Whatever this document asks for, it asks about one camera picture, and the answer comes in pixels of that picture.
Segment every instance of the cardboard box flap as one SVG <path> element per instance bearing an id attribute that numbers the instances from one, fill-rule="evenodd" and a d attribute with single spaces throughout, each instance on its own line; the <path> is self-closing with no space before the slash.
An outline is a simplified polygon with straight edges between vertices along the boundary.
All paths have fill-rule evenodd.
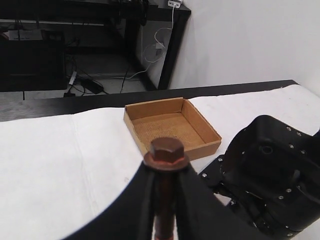
<path id="1" fill-rule="evenodd" d="M 221 136 L 191 102 L 187 100 L 183 102 L 181 113 L 205 143 L 221 141 Z"/>
<path id="2" fill-rule="evenodd" d="M 125 106 L 131 120 L 171 113 L 180 113 L 184 98 L 170 98 L 164 100 L 140 102 Z"/>

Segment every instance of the open cardboard box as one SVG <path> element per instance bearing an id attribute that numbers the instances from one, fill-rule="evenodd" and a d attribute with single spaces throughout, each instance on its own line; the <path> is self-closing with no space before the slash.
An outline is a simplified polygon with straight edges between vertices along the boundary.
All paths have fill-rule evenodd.
<path id="1" fill-rule="evenodd" d="M 179 139 L 190 160 L 214 154 L 222 138 L 190 101 L 180 98 L 125 106 L 124 122 L 141 153 L 160 137 Z"/>

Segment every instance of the copper bolt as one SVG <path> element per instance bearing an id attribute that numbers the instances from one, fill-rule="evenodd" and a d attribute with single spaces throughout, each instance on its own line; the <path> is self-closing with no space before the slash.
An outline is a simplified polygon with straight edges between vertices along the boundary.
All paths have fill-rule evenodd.
<path id="1" fill-rule="evenodd" d="M 184 145 L 176 138 L 162 137 L 151 142 L 143 162 L 159 171 L 155 181 L 155 240 L 173 240 L 175 225 L 175 181 L 178 170 L 189 164 Z"/>
<path id="2" fill-rule="evenodd" d="M 160 137 L 151 142 L 150 151 L 144 156 L 143 162 L 154 170 L 172 172 L 188 166 L 189 158 L 181 141 Z"/>

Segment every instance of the power strip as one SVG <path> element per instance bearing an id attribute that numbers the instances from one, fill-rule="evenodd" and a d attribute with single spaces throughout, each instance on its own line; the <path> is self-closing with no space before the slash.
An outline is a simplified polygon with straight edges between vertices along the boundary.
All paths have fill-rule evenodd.
<path id="1" fill-rule="evenodd" d="M 182 4 L 182 0 L 169 0 L 168 6 L 172 8 L 179 9 Z"/>

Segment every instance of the white cloth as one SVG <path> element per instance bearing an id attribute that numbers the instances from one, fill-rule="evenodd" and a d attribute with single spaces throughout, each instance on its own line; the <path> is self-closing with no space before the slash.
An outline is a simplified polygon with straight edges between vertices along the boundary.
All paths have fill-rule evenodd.
<path id="1" fill-rule="evenodd" d="M 320 98 L 298 85 L 191 102 L 222 136 L 215 155 L 192 162 L 196 171 L 259 115 L 311 135 L 320 127 Z M 116 199 L 142 160 L 123 115 L 123 108 L 101 108 L 0 122 L 0 239 L 61 239 Z M 319 239 L 319 227 L 299 239 Z"/>

